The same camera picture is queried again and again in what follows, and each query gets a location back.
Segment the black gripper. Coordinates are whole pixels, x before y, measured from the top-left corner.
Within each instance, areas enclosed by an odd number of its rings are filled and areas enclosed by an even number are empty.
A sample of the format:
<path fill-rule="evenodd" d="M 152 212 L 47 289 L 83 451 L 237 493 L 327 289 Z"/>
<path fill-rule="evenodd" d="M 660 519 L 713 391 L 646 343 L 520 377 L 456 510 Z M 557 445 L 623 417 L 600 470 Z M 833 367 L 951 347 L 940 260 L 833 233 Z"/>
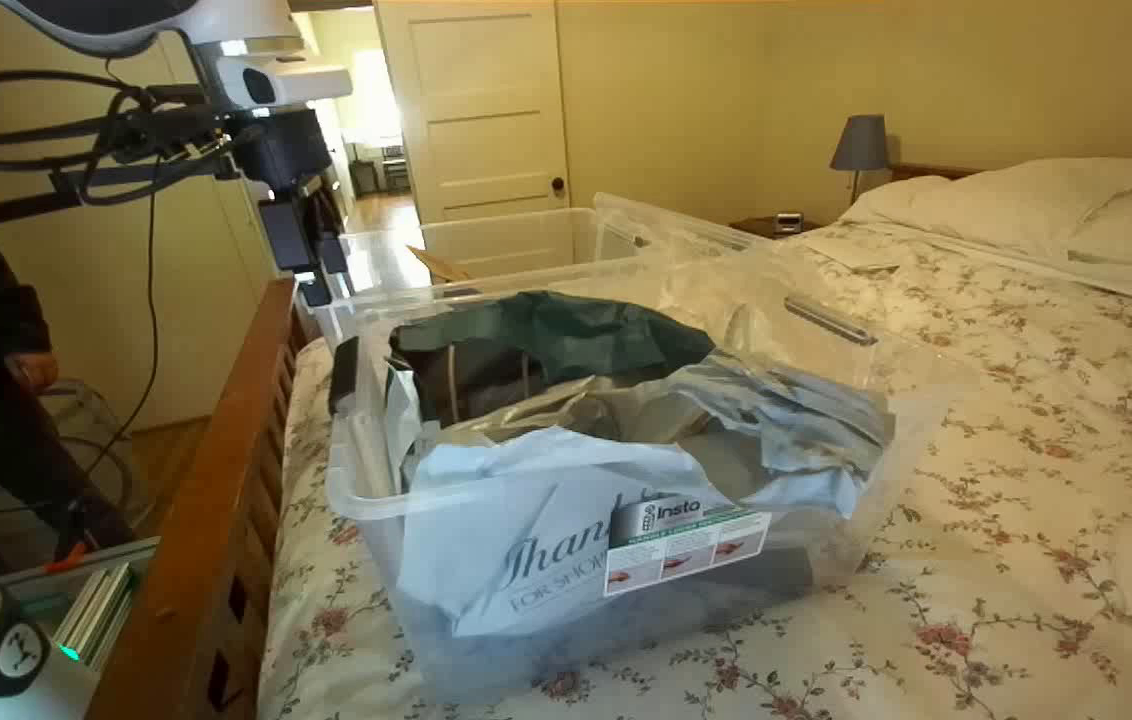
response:
<path fill-rule="evenodd" d="M 342 273 L 342 212 L 332 157 L 311 106 L 244 114 L 232 123 L 237 169 L 263 186 L 255 199 L 279 273 Z"/>

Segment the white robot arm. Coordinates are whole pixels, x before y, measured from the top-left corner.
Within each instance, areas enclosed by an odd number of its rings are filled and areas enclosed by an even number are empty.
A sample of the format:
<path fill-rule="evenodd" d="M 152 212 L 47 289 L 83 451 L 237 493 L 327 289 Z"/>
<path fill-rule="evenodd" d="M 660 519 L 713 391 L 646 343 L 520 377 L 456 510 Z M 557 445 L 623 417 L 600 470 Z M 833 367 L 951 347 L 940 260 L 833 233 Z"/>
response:
<path fill-rule="evenodd" d="M 317 99 L 353 92 L 318 62 L 287 0 L 0 0 L 79 56 L 136 56 L 175 37 L 197 83 L 232 137 L 232 162 L 261 186 L 255 212 L 279 273 L 342 273 L 342 215 Z"/>

